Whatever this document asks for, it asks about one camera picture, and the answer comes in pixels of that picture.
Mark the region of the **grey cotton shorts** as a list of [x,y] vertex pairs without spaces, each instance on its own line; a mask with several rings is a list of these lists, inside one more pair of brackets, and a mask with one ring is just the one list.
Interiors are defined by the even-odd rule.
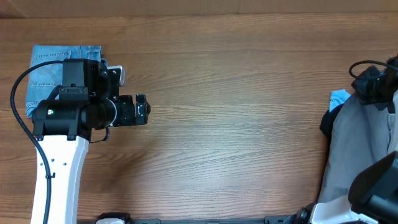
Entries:
[[356,176],[397,150],[397,112],[363,105],[355,95],[336,107],[329,125],[330,150],[318,202],[348,194]]

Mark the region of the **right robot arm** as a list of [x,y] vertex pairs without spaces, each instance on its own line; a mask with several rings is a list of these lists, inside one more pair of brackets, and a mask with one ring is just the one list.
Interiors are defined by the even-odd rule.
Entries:
[[397,223],[397,57],[366,64],[354,93],[331,93],[320,131],[329,143],[315,203],[282,223]]

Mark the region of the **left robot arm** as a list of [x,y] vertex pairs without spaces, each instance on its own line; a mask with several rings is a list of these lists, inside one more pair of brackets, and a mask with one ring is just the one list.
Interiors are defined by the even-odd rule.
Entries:
[[46,158],[37,158],[31,223],[76,223],[83,163],[92,130],[148,122],[145,95],[120,95],[121,66],[65,59],[62,84],[33,112],[33,135]]

